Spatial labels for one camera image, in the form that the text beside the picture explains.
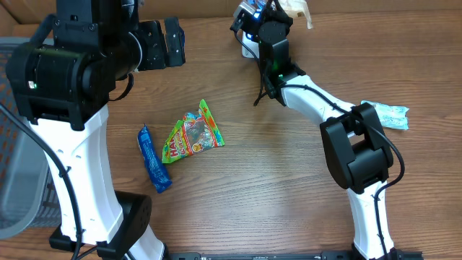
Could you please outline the dried mushroom snack bag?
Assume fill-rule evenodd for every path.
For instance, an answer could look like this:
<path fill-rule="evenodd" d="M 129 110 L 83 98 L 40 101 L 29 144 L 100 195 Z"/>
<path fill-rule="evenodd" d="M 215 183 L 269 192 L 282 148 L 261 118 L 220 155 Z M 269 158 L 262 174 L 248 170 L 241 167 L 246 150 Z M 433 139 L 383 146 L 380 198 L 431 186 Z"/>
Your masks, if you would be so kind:
<path fill-rule="evenodd" d="M 280 0 L 279 3 L 290 17 L 304 17 L 307 21 L 307 28 L 313 29 L 312 17 L 306 0 Z"/>

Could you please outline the green Haribo gummy bag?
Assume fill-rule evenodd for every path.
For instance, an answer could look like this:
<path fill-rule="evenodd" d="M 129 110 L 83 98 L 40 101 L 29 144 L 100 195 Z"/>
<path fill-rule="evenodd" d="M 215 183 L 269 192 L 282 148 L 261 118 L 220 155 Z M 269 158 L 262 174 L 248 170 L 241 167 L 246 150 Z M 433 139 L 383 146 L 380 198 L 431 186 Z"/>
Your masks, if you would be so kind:
<path fill-rule="evenodd" d="M 215 147 L 225 146 L 225 140 L 202 99 L 197 112 L 187 112 L 178 120 L 162 148 L 162 163 L 170 164 Z"/>

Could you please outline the blue Oreo cookie pack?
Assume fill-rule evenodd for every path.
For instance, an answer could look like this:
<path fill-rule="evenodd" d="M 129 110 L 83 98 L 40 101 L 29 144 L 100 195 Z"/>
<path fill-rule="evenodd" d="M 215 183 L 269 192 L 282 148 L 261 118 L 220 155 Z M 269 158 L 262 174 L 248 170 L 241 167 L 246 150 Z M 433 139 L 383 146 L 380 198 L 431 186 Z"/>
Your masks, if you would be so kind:
<path fill-rule="evenodd" d="M 146 124 L 139 131 L 137 141 L 149 179 L 154 185 L 156 192 L 161 194 L 172 185 L 172 181 L 166 167 L 157 156 L 149 128 Z"/>

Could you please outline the light teal snack packet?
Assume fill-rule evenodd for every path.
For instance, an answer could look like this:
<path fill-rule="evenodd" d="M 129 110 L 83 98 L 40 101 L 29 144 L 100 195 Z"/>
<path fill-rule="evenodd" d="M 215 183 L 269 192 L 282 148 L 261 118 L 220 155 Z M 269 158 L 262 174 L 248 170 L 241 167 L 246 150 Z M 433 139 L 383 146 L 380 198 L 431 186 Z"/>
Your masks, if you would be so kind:
<path fill-rule="evenodd" d="M 409 108 L 405 106 L 391 106 L 369 100 L 362 100 L 361 104 L 364 103 L 369 103 L 376 110 L 383 127 L 398 130 L 409 129 L 409 119 L 406 116 Z"/>

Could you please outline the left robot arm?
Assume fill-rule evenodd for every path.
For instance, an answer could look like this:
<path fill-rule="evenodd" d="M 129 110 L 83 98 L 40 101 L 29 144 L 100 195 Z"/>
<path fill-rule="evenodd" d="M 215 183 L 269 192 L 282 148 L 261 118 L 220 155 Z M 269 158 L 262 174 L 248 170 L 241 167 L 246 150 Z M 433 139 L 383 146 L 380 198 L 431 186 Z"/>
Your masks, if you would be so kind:
<path fill-rule="evenodd" d="M 137 1 L 58 0 L 6 65 L 21 129 L 44 151 L 61 209 L 54 249 L 102 259 L 167 259 L 147 195 L 116 191 L 107 146 L 116 82 L 185 63 L 177 17 L 142 22 Z"/>

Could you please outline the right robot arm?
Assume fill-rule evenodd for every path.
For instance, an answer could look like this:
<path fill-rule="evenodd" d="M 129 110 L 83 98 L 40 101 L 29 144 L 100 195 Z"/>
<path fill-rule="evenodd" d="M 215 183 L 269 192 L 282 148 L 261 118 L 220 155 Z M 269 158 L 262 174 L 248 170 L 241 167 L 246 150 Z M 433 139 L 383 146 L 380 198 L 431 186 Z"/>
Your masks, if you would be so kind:
<path fill-rule="evenodd" d="M 261 9 L 242 3 L 235 17 L 242 21 L 245 38 L 258 45 L 252 52 L 258 62 L 261 86 L 258 96 L 277 100 L 300 112 L 321 131 L 328 171 L 346 190 L 354 222 L 352 254 L 356 259 L 398 259 L 388 228 L 385 192 L 393 161 L 405 165 L 394 143 L 385 135 L 373 105 L 353 105 L 321 89 L 289 54 L 287 36 L 293 19 L 279 1 Z"/>

